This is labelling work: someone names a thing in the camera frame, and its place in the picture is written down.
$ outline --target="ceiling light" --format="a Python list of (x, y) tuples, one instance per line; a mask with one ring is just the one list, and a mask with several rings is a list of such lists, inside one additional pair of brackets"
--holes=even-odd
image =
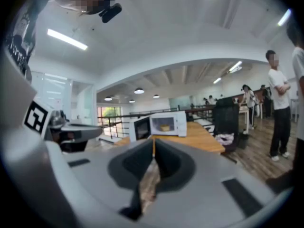
[(135, 94), (143, 94), (144, 90), (142, 88), (137, 88), (137, 89), (135, 89), (134, 93)]
[(112, 101), (112, 98), (110, 96), (107, 96), (104, 100), (105, 101)]
[(54, 31), (54, 30), (52, 30), (52, 29), (48, 29), (48, 30), (47, 30), (47, 34), (48, 34), (49, 36), (52, 36), (52, 37), (55, 37), (55, 38), (57, 38), (57, 39), (59, 39), (59, 40), (62, 40), (62, 41), (64, 41), (64, 42), (67, 42), (67, 43), (69, 43), (69, 44), (71, 44), (71, 45), (73, 45), (73, 46), (75, 46), (75, 47), (80, 48), (80, 49), (83, 49), (83, 50), (86, 50), (86, 49), (87, 49), (87, 45), (82, 44), (82, 43), (80, 43), (79, 41), (76, 41), (76, 40), (74, 40), (74, 39), (72, 39), (72, 38), (70, 38), (70, 37), (67, 37), (67, 36), (63, 35), (63, 34), (60, 34), (60, 33), (56, 32), (56, 31)]
[(60, 92), (56, 92), (56, 91), (47, 91), (47, 93), (61, 95)]
[(278, 22), (278, 26), (282, 26), (288, 20), (290, 15), (291, 15), (291, 10), (288, 9), (286, 13), (283, 15), (283, 17), (280, 19), (280, 21)]
[(46, 80), (47, 80), (47, 81), (50, 81), (50, 82), (55, 82), (55, 83), (59, 83), (59, 84), (65, 85), (65, 82), (61, 82), (61, 81), (58, 81), (58, 80), (55, 80), (55, 79), (46, 78)]
[(213, 83), (216, 84), (218, 81), (220, 81), (222, 78), (218, 78), (216, 81), (214, 81)]
[(233, 69), (230, 73), (233, 74), (241, 69), (242, 69), (242, 66), (238, 66), (237, 68)]
[(233, 71), (235, 68), (237, 68), (238, 66), (240, 66), (242, 64), (242, 61), (238, 61), (231, 69), (229, 69), (229, 71)]
[(63, 80), (67, 80), (66, 77), (62, 77), (62, 76), (57, 76), (57, 75), (54, 75), (54, 74), (44, 74), (45, 76), (49, 76), (49, 77), (54, 77), (54, 78), (60, 78), (60, 79), (63, 79)]

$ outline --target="white shoe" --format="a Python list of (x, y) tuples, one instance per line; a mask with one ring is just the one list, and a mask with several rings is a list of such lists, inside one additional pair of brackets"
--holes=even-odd
[(276, 156), (273, 156), (271, 157), (271, 159), (275, 162), (278, 162), (280, 160), (280, 158), (276, 155)]
[(290, 155), (290, 153), (288, 153), (287, 151), (284, 154), (282, 154), (282, 156), (286, 159), (288, 158), (289, 155)]

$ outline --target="black rectangular slot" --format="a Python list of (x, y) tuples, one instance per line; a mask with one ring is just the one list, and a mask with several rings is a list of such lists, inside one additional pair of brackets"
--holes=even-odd
[(87, 164), (87, 163), (90, 163), (90, 161), (88, 159), (80, 159), (80, 160), (77, 160), (77, 161), (68, 162), (68, 165), (70, 167), (75, 167), (75, 166), (83, 165), (83, 164)]
[(237, 179), (222, 183), (246, 217), (255, 214), (263, 207)]

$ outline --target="railing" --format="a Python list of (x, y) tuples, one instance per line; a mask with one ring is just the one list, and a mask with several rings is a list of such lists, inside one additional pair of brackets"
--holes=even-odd
[[(199, 119), (205, 119), (210, 122), (213, 122), (213, 116), (212, 116), (212, 109), (214, 108), (214, 105), (206, 105), (202, 108), (196, 108), (196, 106), (192, 109), (184, 110), (187, 117), (187, 122), (193, 122), (194, 120)], [(124, 129), (129, 129), (129, 127), (124, 127), (124, 124), (129, 124), (129, 121), (123, 121), (123, 118), (140, 118), (142, 116), (148, 116), (153, 113), (158, 112), (176, 112), (178, 111), (177, 108), (171, 108), (171, 109), (164, 109), (164, 110), (157, 110), (157, 111), (147, 111), (143, 113), (131, 113), (130, 115), (122, 115), (122, 116), (105, 116), (105, 117), (99, 117), (101, 122), (103, 123), (103, 119), (107, 119), (109, 124), (103, 124), (101, 127), (104, 129), (104, 134), (108, 135), (113, 139), (113, 137), (125, 137), (125, 135), (129, 135), (129, 133), (126, 133)]]

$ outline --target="person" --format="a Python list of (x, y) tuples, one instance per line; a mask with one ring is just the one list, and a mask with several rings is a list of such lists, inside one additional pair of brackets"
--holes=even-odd
[(247, 107), (249, 109), (249, 129), (254, 129), (254, 116), (255, 116), (255, 94), (251, 90), (251, 88), (248, 85), (243, 85), (242, 89), (244, 90), (244, 95), (241, 103), (239, 106), (241, 106), (244, 101), (246, 100)]
[(274, 51), (269, 50), (266, 52), (266, 59), (271, 66), (268, 73), (268, 80), (275, 110), (275, 127), (271, 141), (270, 156), (271, 159), (276, 162), (279, 161), (278, 150), (283, 157), (288, 158), (289, 156), (287, 143), (291, 129), (291, 115), (287, 91), (290, 89), (290, 85), (283, 73), (277, 69), (279, 66), (278, 55)]
[(209, 95), (209, 103), (210, 103), (210, 105), (215, 105), (215, 101), (214, 101), (214, 99), (213, 99), (213, 96), (211, 96), (211, 95)]
[(293, 163), (294, 180), (297, 181), (300, 179), (300, 170), (303, 170), (303, 162), (299, 160), (299, 156), (300, 153), (303, 155), (304, 147), (304, 35), (294, 20), (290, 20), (287, 24), (287, 36), (295, 46), (292, 54), (292, 64), (299, 97), (299, 121)]
[(6, 31), (4, 46), (29, 82), (31, 82), (29, 59), (36, 45), (36, 21), (49, 1), (83, 14), (99, 13), (108, 8), (110, 3), (110, 0), (27, 0)]
[(271, 91), (265, 87), (265, 85), (261, 86), (262, 96), (265, 106), (266, 115), (265, 118), (271, 116)]

